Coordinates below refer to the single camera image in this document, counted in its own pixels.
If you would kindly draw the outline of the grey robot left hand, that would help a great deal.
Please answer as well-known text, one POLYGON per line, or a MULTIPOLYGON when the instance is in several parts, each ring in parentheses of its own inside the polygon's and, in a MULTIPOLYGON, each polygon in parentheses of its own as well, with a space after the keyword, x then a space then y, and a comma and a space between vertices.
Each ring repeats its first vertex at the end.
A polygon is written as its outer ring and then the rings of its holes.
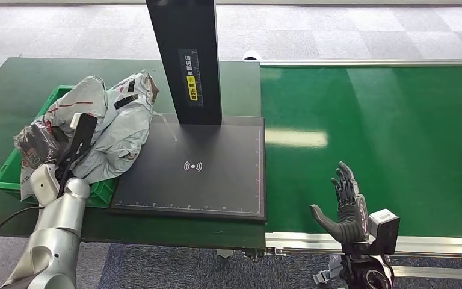
POLYGON ((68 167, 74 156, 73 140, 65 135, 64 131, 57 126, 52 127, 52 135, 58 146, 54 153, 55 164, 63 167, 68 167))

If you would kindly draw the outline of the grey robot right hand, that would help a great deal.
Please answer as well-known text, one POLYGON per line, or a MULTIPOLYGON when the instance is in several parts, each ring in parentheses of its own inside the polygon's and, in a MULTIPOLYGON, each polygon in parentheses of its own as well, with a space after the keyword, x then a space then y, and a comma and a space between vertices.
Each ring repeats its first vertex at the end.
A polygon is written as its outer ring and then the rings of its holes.
POLYGON ((337 221, 327 217, 321 208, 312 204, 310 211, 313 219, 337 242, 366 242, 368 233, 368 211, 363 194, 359 190, 353 171, 340 161, 335 170, 338 178, 331 178, 337 198, 337 221))

